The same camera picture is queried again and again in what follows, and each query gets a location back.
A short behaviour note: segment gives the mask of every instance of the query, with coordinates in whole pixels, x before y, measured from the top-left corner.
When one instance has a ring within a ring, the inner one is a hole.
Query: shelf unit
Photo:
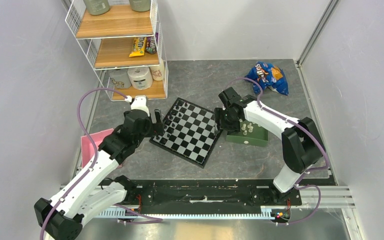
[[[139,95],[146,95],[149,99],[167,98],[169,69],[157,0],[151,0],[151,8],[147,12],[133,11],[128,0],[108,0],[108,2],[110,4],[108,12],[93,16],[86,10],[83,0],[73,0],[65,18],[101,86],[116,89],[133,98]],[[158,33],[156,54],[145,53],[144,56],[129,57],[135,37],[155,38],[156,33]],[[133,87],[119,89],[108,80],[111,70],[158,66],[160,61],[164,62],[164,80],[153,81],[148,89],[137,90]],[[124,100],[124,97],[112,91],[106,93],[111,101]]]

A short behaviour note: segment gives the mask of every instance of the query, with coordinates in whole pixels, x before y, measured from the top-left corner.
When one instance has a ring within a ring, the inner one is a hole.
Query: wooden shelf
[[[166,93],[164,92],[164,81],[153,81],[152,86],[145,90],[137,90],[133,86],[127,89],[115,88],[115,90],[122,92],[123,94],[130,95],[132,98],[140,95],[146,95],[149,99],[164,99],[166,98]],[[113,94],[113,101],[124,100],[125,98],[118,93]]]
[[[145,53],[143,56],[129,57],[132,52],[133,37],[102,39],[95,61],[95,68],[133,67],[158,65],[158,54]]]
[[[86,10],[75,35],[78,39],[152,35],[150,12],[136,12],[130,5],[113,5],[98,16]]]

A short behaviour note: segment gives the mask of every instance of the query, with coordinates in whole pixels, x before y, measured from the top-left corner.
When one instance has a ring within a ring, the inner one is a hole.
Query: floor
[[[311,117],[303,86],[292,59],[262,60],[283,69],[289,85],[289,96],[266,90],[261,98],[267,106],[296,118]],[[159,108],[165,115],[174,101],[181,97],[214,110],[222,103],[218,94],[236,77],[245,76],[256,60],[169,61],[168,98],[150,100],[149,109]],[[234,89],[242,96],[252,94],[251,83],[239,81]],[[111,102],[101,92],[91,133],[115,128],[124,121],[125,102]],[[316,166],[324,165],[324,160]],[[126,175],[131,179],[273,179],[284,165],[282,143],[269,134],[266,147],[226,142],[226,133],[218,140],[204,169],[195,166],[146,139],[122,168],[109,177]],[[314,172],[307,178],[327,178],[328,171]]]
[[[293,209],[292,220],[309,210]],[[300,224],[276,227],[268,220],[164,220],[123,226],[115,219],[94,218],[77,240],[350,240],[341,209],[320,209]]]

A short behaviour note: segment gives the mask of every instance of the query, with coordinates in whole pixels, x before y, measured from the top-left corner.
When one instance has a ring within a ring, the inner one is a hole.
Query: pink paper
[[[96,146],[99,146],[99,144],[102,143],[104,138],[110,135],[113,131],[114,131],[114,128],[110,128],[97,133],[93,133],[90,136],[92,137]],[[94,153],[94,147],[92,146],[92,143],[87,136],[82,136],[80,138],[80,142],[81,142],[81,166],[84,167],[86,166],[86,164],[88,164],[88,162],[91,160],[91,158],[94,156],[95,153]]]

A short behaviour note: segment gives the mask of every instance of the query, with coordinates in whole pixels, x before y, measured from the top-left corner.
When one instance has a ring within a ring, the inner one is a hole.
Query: green tray
[[[243,124],[246,124],[246,130],[248,131],[249,121],[243,121],[240,123],[240,127],[242,128]],[[240,132],[231,132],[227,134],[226,141],[236,144],[246,144],[253,145],[258,147],[265,147],[269,142],[269,131],[262,126],[258,126],[257,124],[252,124],[253,129],[252,132],[247,132],[244,135],[244,131],[241,129]]]

